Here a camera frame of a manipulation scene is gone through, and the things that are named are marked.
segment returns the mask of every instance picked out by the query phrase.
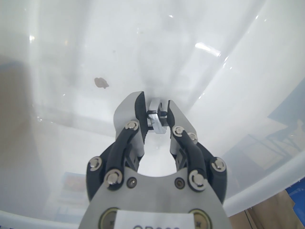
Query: silver metal plate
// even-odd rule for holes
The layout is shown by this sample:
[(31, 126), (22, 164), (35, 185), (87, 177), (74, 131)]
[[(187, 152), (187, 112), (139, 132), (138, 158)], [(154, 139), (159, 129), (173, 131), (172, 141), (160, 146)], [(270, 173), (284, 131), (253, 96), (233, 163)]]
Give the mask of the silver metal plate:
[(137, 179), (133, 189), (129, 189), (126, 183), (114, 192), (107, 190), (105, 185), (99, 188), (80, 223), (80, 229), (98, 228), (101, 215), (111, 207), (156, 213), (189, 213), (193, 209), (201, 209), (210, 217), (213, 228), (231, 228), (222, 204), (209, 184), (203, 192), (194, 192), (187, 184), (181, 190), (175, 187), (177, 177), (187, 183), (186, 168), (166, 177), (147, 177), (125, 168), (125, 181), (130, 177)]

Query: screw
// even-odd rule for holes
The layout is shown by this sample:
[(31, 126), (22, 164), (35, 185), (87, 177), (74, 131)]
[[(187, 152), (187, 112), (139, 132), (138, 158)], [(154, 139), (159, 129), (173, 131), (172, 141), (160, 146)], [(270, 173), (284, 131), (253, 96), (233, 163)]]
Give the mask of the screw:
[(183, 189), (184, 186), (185, 186), (184, 180), (183, 180), (182, 178), (180, 178), (180, 177), (176, 178), (176, 179), (175, 179), (175, 186), (176, 186), (179, 190)]
[(133, 189), (137, 185), (137, 179), (135, 177), (130, 177), (126, 184), (128, 188)]
[(113, 229), (118, 208), (110, 208), (106, 210), (100, 218), (100, 229)]
[(102, 164), (102, 159), (99, 156), (93, 157), (89, 161), (90, 171), (96, 171)]
[(202, 210), (194, 209), (189, 213), (194, 214), (195, 228), (211, 229), (209, 216)]
[(192, 180), (198, 187), (202, 187), (204, 184), (204, 177), (201, 174), (194, 175)]
[(107, 183), (109, 183), (110, 185), (114, 185), (117, 183), (117, 180), (119, 179), (119, 175), (117, 173), (111, 173), (108, 177), (107, 177)]
[(190, 137), (190, 139), (196, 144), (198, 142), (198, 138), (197, 135), (194, 133), (188, 133), (188, 136)]
[(188, 180), (191, 187), (195, 191), (204, 191), (207, 187), (207, 179), (203, 177), (203, 175), (199, 174), (196, 169), (192, 170), (188, 175)]
[(212, 167), (218, 172), (224, 172), (227, 168), (225, 162), (217, 157), (216, 160), (212, 163)]
[(182, 137), (183, 131), (184, 131), (184, 128), (183, 128), (183, 127), (180, 127), (180, 126), (175, 126), (175, 127), (173, 128), (173, 134), (174, 134), (175, 136), (178, 136), (178, 137)]
[(136, 121), (129, 121), (129, 122), (125, 125), (125, 129), (137, 130), (138, 127), (139, 127), (139, 124), (138, 124)]

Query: metal bracket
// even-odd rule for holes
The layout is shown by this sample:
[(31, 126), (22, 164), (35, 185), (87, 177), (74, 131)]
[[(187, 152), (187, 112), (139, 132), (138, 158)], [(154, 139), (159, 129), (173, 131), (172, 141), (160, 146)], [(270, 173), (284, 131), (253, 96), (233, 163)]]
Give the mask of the metal bracket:
[(160, 98), (152, 98), (149, 109), (147, 111), (148, 118), (151, 122), (151, 126), (156, 134), (165, 134), (166, 126), (163, 126), (160, 118), (161, 118), (161, 99)]

